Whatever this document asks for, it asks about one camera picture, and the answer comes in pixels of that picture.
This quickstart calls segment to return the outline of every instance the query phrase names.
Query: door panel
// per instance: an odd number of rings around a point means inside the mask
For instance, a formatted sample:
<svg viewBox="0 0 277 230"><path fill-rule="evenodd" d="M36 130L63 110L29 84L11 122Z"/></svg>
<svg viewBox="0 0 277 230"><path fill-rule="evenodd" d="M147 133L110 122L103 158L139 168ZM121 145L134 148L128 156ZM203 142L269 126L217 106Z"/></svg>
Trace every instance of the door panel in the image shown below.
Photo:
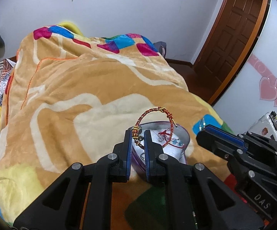
<svg viewBox="0 0 277 230"><path fill-rule="evenodd" d="M238 60L255 27L262 0L227 0L195 72L215 92Z"/></svg>

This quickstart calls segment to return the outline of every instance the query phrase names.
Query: red braided bracelet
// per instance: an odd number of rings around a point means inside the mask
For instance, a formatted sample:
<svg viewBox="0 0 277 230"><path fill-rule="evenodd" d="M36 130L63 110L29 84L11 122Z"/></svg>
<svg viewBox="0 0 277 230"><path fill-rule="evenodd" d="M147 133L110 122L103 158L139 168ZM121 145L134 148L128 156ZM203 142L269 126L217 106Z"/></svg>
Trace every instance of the red braided bracelet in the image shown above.
<svg viewBox="0 0 277 230"><path fill-rule="evenodd" d="M147 111L145 111L138 119L138 121L136 122L135 126L132 128L132 138L134 139L134 142L136 145L138 145L139 147L141 147L142 149L144 149L144 146L141 144L141 142L138 140L138 131L139 131L139 124L141 122L141 120L143 119L143 117L145 117L148 113L150 112L157 112L157 111L160 111L162 113L166 113L167 114L167 118L169 119L169 122L170 122L170 134L169 134L169 138L167 140L167 142L162 145L162 148L164 148L165 146L167 146L169 144L169 142L171 141L172 137L173 137L173 132L174 132L174 125L177 127L174 119L173 119L173 115L168 111L166 110L165 107L158 107L158 108L152 108L152 109L149 109Z"/></svg>

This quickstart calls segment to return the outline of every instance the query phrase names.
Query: blanket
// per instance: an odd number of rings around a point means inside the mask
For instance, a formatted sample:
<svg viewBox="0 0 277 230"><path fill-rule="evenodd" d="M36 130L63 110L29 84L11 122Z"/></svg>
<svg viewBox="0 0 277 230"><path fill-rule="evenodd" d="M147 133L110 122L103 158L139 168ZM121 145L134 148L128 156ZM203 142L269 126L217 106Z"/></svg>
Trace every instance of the blanket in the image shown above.
<svg viewBox="0 0 277 230"><path fill-rule="evenodd" d="M188 92L147 38L86 38L55 25L26 36L17 58L0 122L0 215L6 222L73 163L91 164L111 153L125 130L158 106L189 132L188 164L202 162L222 180L230 174L226 161L198 146L193 131L205 115L223 121ZM154 112L142 123L158 120L167 118ZM132 169L128 183L113 184L111 229L142 229L137 210L149 216L150 229L165 229L159 223L163 195ZM143 202L152 206L144 211Z"/></svg>

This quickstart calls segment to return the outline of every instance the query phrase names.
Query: red string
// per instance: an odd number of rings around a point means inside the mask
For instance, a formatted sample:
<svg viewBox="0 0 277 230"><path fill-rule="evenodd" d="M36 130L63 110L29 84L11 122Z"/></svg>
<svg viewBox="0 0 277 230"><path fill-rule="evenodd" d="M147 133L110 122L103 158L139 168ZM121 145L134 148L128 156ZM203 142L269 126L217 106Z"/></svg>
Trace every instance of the red string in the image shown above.
<svg viewBox="0 0 277 230"><path fill-rule="evenodd" d="M139 128L139 124L141 122L141 120L143 119L143 117L145 117L148 113L150 112L156 112L156 111L160 111L162 113L165 113L167 115L167 118L169 119L170 122L170 134L169 134L169 138L166 141L166 143L164 145L162 145L162 147L164 148L165 146L167 146L169 144L169 142L171 141L172 137L173 137L173 132L174 132L174 125L177 127L177 124L175 123L174 119L173 119L173 115L165 108L165 107L158 107L158 108L152 108L149 109L147 111L145 111L137 120L135 126L133 127L132 130L132 138L134 139L134 142L136 143L136 145L138 145L140 148L144 149L144 147L142 146L141 142L138 141L138 128Z"/></svg>
<svg viewBox="0 0 277 230"><path fill-rule="evenodd" d="M167 130L165 130L165 131L162 131L162 132L159 132L159 133L158 133L158 135L162 135L162 136L164 137L165 141L167 141L166 135L169 135L169 134L167 133L168 130L170 130L170 129L167 129ZM178 148L178 149L183 149L183 148L184 148L184 146L180 147L180 146L173 145L173 144L171 144L171 143L169 143L169 144L170 144L171 146L173 146L173 147Z"/></svg>

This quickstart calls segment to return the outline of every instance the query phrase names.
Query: metal screw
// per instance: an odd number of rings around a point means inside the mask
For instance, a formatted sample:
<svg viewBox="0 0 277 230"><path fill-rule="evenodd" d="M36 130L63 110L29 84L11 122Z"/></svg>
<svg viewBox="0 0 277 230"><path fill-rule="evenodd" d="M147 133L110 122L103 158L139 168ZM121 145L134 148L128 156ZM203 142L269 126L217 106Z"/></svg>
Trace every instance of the metal screw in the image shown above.
<svg viewBox="0 0 277 230"><path fill-rule="evenodd" d="M80 163L74 163L74 164L72 164L72 169L73 170L78 170L79 168L81 168L81 164Z"/></svg>
<svg viewBox="0 0 277 230"><path fill-rule="evenodd" d="M166 155L166 154L160 154L160 155L159 155L159 158L160 158L161 160L165 161L165 160L168 159L168 155Z"/></svg>
<svg viewBox="0 0 277 230"><path fill-rule="evenodd" d="M248 171L248 175L250 178L254 178L255 177L255 173L252 170Z"/></svg>
<svg viewBox="0 0 277 230"><path fill-rule="evenodd" d="M197 164L195 164L195 168L197 170L204 170L204 165L202 163L197 163Z"/></svg>
<svg viewBox="0 0 277 230"><path fill-rule="evenodd" d="M138 141L143 141L144 140L144 137L143 136L138 136Z"/></svg>
<svg viewBox="0 0 277 230"><path fill-rule="evenodd" d="M111 154L108 154L108 155L107 155L107 158L108 158L108 159L111 159L111 160L114 160L114 159L117 158L117 155L116 155L115 153L111 153Z"/></svg>

